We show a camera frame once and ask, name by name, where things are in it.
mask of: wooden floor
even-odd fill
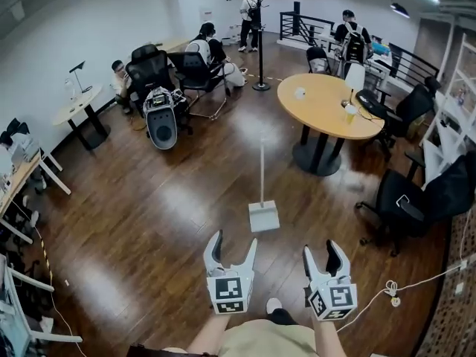
[[[305,52],[275,40],[265,36],[266,76],[307,72]],[[228,53],[257,74],[257,54],[238,54],[236,48]],[[423,239],[408,239],[397,258],[390,257],[390,244],[359,245],[378,225],[371,214],[353,209],[357,201],[374,200],[387,168],[378,146],[361,153],[360,142],[346,142],[335,175],[306,174],[292,160],[301,125],[281,108],[279,82],[268,80],[271,90],[259,93],[251,88],[255,79],[249,79],[217,121],[193,119],[194,135],[183,133],[168,152],[158,151],[144,131],[133,131],[113,107],[100,116],[112,128],[106,143],[89,153],[74,139],[55,155],[72,194],[55,186],[47,190],[39,203],[40,231],[54,271],[57,307],[84,338],[81,347],[88,357],[124,356],[135,342],[159,349],[186,347],[193,339],[210,314],[202,259],[208,240],[223,229],[222,256],[229,264],[243,259],[253,239],[248,203],[259,199],[262,131],[268,139],[266,198],[276,201],[281,228],[257,236],[251,307],[234,317],[232,326],[262,317],[270,297],[279,298],[296,321],[311,325],[303,299],[305,244],[315,255],[324,251],[326,239],[344,249],[359,309],[389,279],[404,286],[440,272],[443,227]],[[219,102],[221,89],[213,98]],[[406,173],[410,164],[403,152],[411,147],[398,141],[389,166]],[[39,253],[39,247],[35,242],[31,252]],[[403,292],[398,309],[381,296],[340,334],[347,355],[409,356],[435,289],[436,283],[428,283]],[[68,332],[60,319],[57,331]],[[74,344],[56,343],[50,356],[80,354]]]

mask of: white lamp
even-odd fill
[[[345,77],[345,84],[347,87],[350,87],[352,91],[350,92],[349,100],[343,100],[341,105],[343,107],[348,104],[352,104],[352,94],[354,90],[361,91],[364,88],[365,82],[365,67],[359,65],[358,63],[351,63],[347,76]]]

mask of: black table base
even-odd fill
[[[301,140],[292,148],[292,157],[302,170],[316,176],[331,176],[341,167],[341,151],[344,139],[328,143],[328,135],[309,138],[309,127],[304,126]]]
[[[93,132],[90,135],[87,135],[87,138],[84,138],[83,134],[81,134],[81,131],[76,127],[72,119],[68,120],[68,123],[81,144],[86,148],[86,150],[91,151],[94,148],[98,148],[107,139],[111,133],[111,127],[107,125],[103,126],[103,124],[97,118],[96,112],[91,106],[87,106],[84,111],[88,115],[91,124],[96,129],[96,132]]]

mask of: white wall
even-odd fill
[[[114,97],[113,61],[173,36],[167,7],[166,0],[58,0],[27,19],[0,43],[0,128],[28,117],[45,148],[54,148],[71,131],[67,123],[51,125],[68,102],[68,71],[86,61],[80,81],[103,84],[92,104],[100,108]]]
[[[225,36],[230,25],[240,24],[239,6],[242,0],[200,0],[200,5],[213,11],[213,21],[217,26],[217,34]],[[412,51],[417,40],[419,29],[418,12],[428,3],[423,0],[398,0],[405,6],[411,19],[399,16],[390,8],[390,0],[266,0],[269,4],[264,8],[263,23],[267,31],[279,33],[280,12],[293,10],[293,2],[301,2],[301,14],[327,19],[340,24],[342,11],[352,10],[357,21],[369,32],[390,42]]]

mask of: table lamp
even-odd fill
[[[341,105],[345,108],[348,104],[352,104],[352,94],[354,90],[361,91],[364,89],[365,82],[365,67],[358,63],[351,63],[347,76],[345,77],[345,84],[350,87],[349,100],[342,100]]]
[[[76,65],[74,66],[70,71],[69,73],[73,73],[74,72],[74,75],[76,76],[76,79],[77,79],[77,84],[80,85],[80,89],[81,89],[81,92],[82,93],[85,93],[89,90],[92,89],[92,86],[89,86],[89,87],[86,87],[85,89],[83,89],[83,87],[81,87],[81,83],[80,83],[80,79],[77,77],[77,74],[76,74],[76,70],[83,70],[83,66],[84,66],[84,62],[86,61],[82,61],[79,65]]]

